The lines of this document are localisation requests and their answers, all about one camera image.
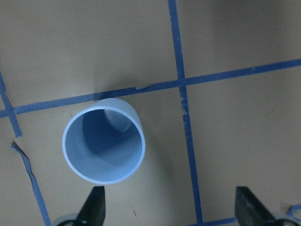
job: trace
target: light blue plastic cup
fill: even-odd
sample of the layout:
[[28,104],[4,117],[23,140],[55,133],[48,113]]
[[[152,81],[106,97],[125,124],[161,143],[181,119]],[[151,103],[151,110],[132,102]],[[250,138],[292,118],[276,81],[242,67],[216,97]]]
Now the light blue plastic cup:
[[127,179],[139,168],[145,139],[135,109],[124,100],[108,98],[70,120],[62,147],[68,165],[77,175],[108,185]]

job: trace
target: cup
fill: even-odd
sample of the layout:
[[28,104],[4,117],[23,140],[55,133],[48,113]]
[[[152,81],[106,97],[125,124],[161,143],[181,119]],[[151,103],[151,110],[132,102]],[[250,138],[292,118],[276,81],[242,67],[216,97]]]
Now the cup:
[[141,165],[145,139],[139,116],[126,101],[108,98],[76,114],[62,139],[64,157],[83,179],[115,184]]

